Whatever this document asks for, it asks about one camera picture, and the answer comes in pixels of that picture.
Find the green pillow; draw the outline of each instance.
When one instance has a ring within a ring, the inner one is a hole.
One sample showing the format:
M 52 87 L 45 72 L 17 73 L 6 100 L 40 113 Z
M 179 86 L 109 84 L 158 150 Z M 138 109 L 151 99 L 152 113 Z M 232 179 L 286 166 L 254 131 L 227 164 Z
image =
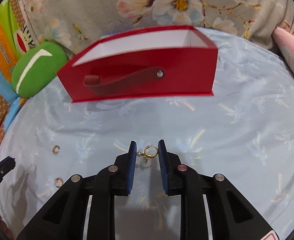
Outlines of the green pillow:
M 36 95 L 56 76 L 67 62 L 66 53 L 55 43 L 45 41 L 29 50 L 13 69 L 11 84 L 18 95 Z

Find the orange fabric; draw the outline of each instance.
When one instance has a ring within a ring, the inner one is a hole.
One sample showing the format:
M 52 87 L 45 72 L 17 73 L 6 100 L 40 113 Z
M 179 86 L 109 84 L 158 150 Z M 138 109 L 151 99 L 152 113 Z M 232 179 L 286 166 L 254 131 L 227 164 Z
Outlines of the orange fabric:
M 13 52 L 0 24 L 0 71 L 9 82 L 11 82 L 10 70 L 16 65 L 17 61 L 18 58 Z

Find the floral fabric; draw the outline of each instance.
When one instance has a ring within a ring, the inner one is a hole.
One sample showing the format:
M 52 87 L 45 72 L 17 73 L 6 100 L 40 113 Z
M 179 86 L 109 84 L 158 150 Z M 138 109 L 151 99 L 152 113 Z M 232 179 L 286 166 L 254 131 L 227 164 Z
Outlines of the floral fabric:
M 101 36 L 133 28 L 188 24 L 244 37 L 271 49 L 280 26 L 294 35 L 293 0 L 22 0 L 39 42 L 72 54 Z

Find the box handle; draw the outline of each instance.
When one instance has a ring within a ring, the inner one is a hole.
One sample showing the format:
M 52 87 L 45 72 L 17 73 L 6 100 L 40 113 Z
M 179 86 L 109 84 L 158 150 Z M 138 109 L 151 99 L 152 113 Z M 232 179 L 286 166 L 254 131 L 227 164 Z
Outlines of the box handle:
M 98 96 L 117 95 L 125 90 L 141 86 L 146 83 L 164 79 L 166 72 L 161 67 L 144 68 L 121 78 L 108 82 L 101 82 L 98 75 L 86 75 L 84 85 Z

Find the white stripe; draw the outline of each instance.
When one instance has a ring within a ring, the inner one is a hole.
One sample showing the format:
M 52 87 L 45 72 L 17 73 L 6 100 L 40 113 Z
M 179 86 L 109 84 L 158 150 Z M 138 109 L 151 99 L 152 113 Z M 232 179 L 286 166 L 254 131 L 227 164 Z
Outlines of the white stripe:
M 44 49 L 40 49 L 29 61 L 29 63 L 27 64 L 27 66 L 25 67 L 22 75 L 20 76 L 20 79 L 18 81 L 17 87 L 16 87 L 16 93 L 18 94 L 19 92 L 19 88 L 20 85 L 23 82 L 23 79 L 25 78 L 25 76 L 27 75 L 28 71 L 32 68 L 32 66 L 35 64 L 35 62 L 42 56 L 46 56 L 46 57 L 51 57 L 52 54 L 49 53 L 47 50 Z

